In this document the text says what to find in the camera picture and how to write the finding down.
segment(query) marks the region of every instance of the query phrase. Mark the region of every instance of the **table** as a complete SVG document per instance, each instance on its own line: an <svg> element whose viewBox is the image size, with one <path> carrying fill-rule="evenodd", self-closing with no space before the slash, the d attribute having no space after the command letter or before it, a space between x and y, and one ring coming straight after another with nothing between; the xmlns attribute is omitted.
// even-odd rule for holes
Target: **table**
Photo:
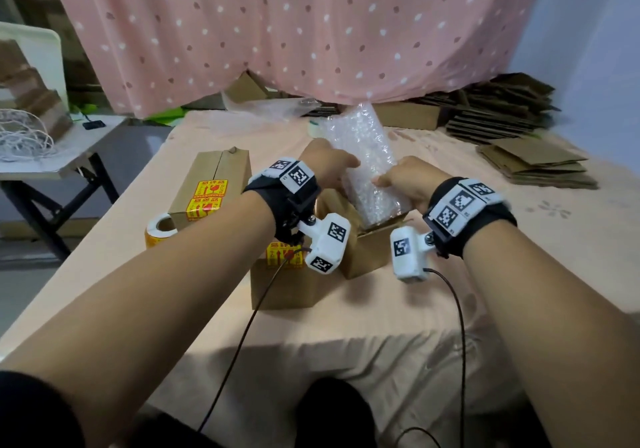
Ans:
<svg viewBox="0 0 640 448"><path fill-rule="evenodd" d="M386 130L396 157L415 154L495 187L511 202L526 234L614 304L640 314L640 258L634 248L640 233L637 177L590 160L586 166L600 180L601 190L514 186L484 163L472 145L440 132ZM189 113L0 339L0 355L144 250L149 218L167 210L197 152L234 145L249 149L255 171L279 156L298 156L308 141L304 122L248 128L228 112ZM413 223L420 226L419 220ZM462 302L468 412L505 406L521 388L467 271L458 258L433 258L431 265L450 279ZM234 447L291 445L292 409L322 376L348 380L361 391L387 442L403 428L428 428L457 412L460 327L445 285L437 278L404 285L390 265L351 281L339 272L323 281L324 298L313 308L258 313L205 427L208 436ZM149 402L197 427L251 313L247 276Z"/></svg>
<svg viewBox="0 0 640 448"><path fill-rule="evenodd" d="M83 127L85 119L74 122L71 129L56 143L58 152L51 157L33 161L0 161L0 188L24 220L61 261L71 252L57 234L58 229L98 188L104 189L112 204L120 197L100 156L93 152L93 149L126 118L94 115L92 120L101 120L106 126L87 130ZM83 166L85 158L92 171ZM71 172L77 172L84 177L87 185L64 206L23 182L26 179L60 179ZM52 218L46 219L36 203L48 209Z"/></svg>

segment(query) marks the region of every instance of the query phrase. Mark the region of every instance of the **qr-like code sticker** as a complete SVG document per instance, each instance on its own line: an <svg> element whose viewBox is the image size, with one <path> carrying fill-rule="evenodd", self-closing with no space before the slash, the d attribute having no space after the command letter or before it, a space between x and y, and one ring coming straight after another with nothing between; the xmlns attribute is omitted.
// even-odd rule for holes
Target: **qr-like code sticker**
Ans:
<svg viewBox="0 0 640 448"><path fill-rule="evenodd" d="M331 264L329 261L325 261L321 257L317 257L316 259L311 261L310 266L315 267L317 270L322 271L323 273L326 273L332 268L333 264Z"/></svg>
<svg viewBox="0 0 640 448"><path fill-rule="evenodd" d="M476 200L476 198L471 193L465 190L460 190L458 195L453 197L453 200L449 201L449 203L458 210L464 210L471 205L474 200Z"/></svg>
<svg viewBox="0 0 640 448"><path fill-rule="evenodd" d="M409 239L400 239L399 241L394 241L394 256L404 256L411 252L411 244L409 244Z"/></svg>
<svg viewBox="0 0 640 448"><path fill-rule="evenodd" d="M344 242L344 237L347 235L347 229L340 227L335 222L331 222L329 226L329 235L340 242Z"/></svg>
<svg viewBox="0 0 640 448"><path fill-rule="evenodd" d="M289 175L291 179L298 184L298 186L304 185L309 180L309 176L302 171L300 166L294 166L287 175Z"/></svg>
<svg viewBox="0 0 640 448"><path fill-rule="evenodd" d="M436 217L436 221L443 225L445 228L448 228L454 220L458 217L458 213L455 212L450 207L445 207Z"/></svg>
<svg viewBox="0 0 640 448"><path fill-rule="evenodd" d="M271 165L269 168L273 168L275 170L284 170L289 165L291 165L291 161L278 160L273 165Z"/></svg>
<svg viewBox="0 0 640 448"><path fill-rule="evenodd" d="M484 183L474 183L473 185L469 185L469 188L478 195L491 195L492 193L495 193L494 190L484 185Z"/></svg>

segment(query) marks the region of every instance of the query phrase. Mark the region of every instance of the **black cable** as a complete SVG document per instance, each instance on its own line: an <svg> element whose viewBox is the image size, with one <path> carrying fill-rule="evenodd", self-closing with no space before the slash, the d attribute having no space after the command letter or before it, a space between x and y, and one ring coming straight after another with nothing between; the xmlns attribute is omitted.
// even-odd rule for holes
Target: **black cable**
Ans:
<svg viewBox="0 0 640 448"><path fill-rule="evenodd" d="M414 426L412 428L405 429L402 433L400 433L400 436L397 437L396 443L394 443L394 446L395 447L398 446L398 443L400 443L400 438L405 436L410 431L421 431L421 432L423 432L425 435L430 437L433 440L434 443L436 443L436 446L438 448L442 448L442 446L440 446L440 443L438 443L437 439L430 432L428 432L425 428L421 428L420 426Z"/></svg>
<svg viewBox="0 0 640 448"><path fill-rule="evenodd" d="M464 448L465 446L465 391L467 387L467 338L465 335L465 319L462 316L462 307L460 306L460 300L458 299L458 295L456 291L451 286L451 283L447 278L444 277L442 273L436 271L435 269L431 269L426 267L423 269L426 273L433 273L436 276L440 276L442 281L444 281L449 289L451 290L451 294L453 295L453 299L456 300L456 306L458 307L458 318L460 319L460 337L462 338L462 381L460 382L460 448ZM413 426L411 428L405 429L400 435L396 438L396 443L394 444L394 448L397 448L398 443L400 443L400 439L405 436L405 434L410 431L421 431L428 435L436 446L440 448L440 444L437 442L436 438L428 432L425 428L420 428L419 426Z"/></svg>
<svg viewBox="0 0 640 448"><path fill-rule="evenodd" d="M308 253L311 252L311 249L309 249L309 248L301 248L301 250L305 251L305 252L308 252ZM231 370L234 368L234 365L236 364L236 360L238 358L238 354L240 353L240 349L242 348L242 344L244 343L244 339L246 337L246 334L249 331L249 327L251 326L251 323L253 323L253 319L255 318L255 315L258 313L258 310L260 309L260 305L262 304L262 301L264 301L264 298L266 298L267 293L269 292L269 289L271 288L271 285L275 281L276 276L278 275L280 270L284 267L284 265L286 263L289 262L289 260L293 256L294 255L291 255L290 257L287 257L285 255L284 261L282 262L282 264L280 264L278 269L276 269L276 272L273 273L273 277L271 278L271 281L269 281L269 284L265 288L264 293L262 293L262 296L260 297L260 301L258 301L258 304L255 306L255 310L253 310L253 313L251 314L251 318L249 318L249 323L247 323L246 327L244 328L244 333L242 334L242 337L240 338L240 343L238 344L238 347L236 348L236 353L234 354L234 357L231 359L231 363L229 364L229 368L227 369L227 373L225 374L224 379L222 379L222 384L220 384L220 387L218 388L218 392L216 393L216 396L213 399L213 402L211 404L211 407L209 408L209 411L207 412L207 415L204 416L204 419L200 423L200 427L198 428L198 433L202 432L202 428L204 428L204 426L206 425L207 421L209 420L209 418L211 416L211 413L213 412L213 408L215 408L216 404L218 403L220 395L222 394L222 389L224 389L225 384L227 383L227 380L229 379L229 376L231 375Z"/></svg>

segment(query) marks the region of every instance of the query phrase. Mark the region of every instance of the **hand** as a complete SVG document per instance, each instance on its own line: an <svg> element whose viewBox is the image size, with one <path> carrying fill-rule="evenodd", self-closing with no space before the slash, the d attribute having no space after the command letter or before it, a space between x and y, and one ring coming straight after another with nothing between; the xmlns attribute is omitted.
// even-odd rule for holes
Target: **hand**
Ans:
<svg viewBox="0 0 640 448"><path fill-rule="evenodd" d="M426 213L431 196L443 181L451 175L420 160L416 156L405 156L398 164L372 179L376 186L393 186L400 193L408 196L420 213Z"/></svg>
<svg viewBox="0 0 640 448"><path fill-rule="evenodd" d="M348 168L360 166L351 153L343 149L333 149L323 138L314 139L300 155L300 160L312 169L320 188L341 188L340 177Z"/></svg>

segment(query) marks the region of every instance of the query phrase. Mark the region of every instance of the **black sleeve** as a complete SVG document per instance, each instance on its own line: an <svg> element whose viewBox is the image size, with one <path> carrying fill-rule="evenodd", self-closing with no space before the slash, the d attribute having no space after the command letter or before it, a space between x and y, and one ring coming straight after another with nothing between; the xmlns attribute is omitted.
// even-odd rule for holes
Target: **black sleeve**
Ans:
<svg viewBox="0 0 640 448"><path fill-rule="evenodd" d="M25 374L0 372L0 445L84 448L84 436L55 389Z"/></svg>

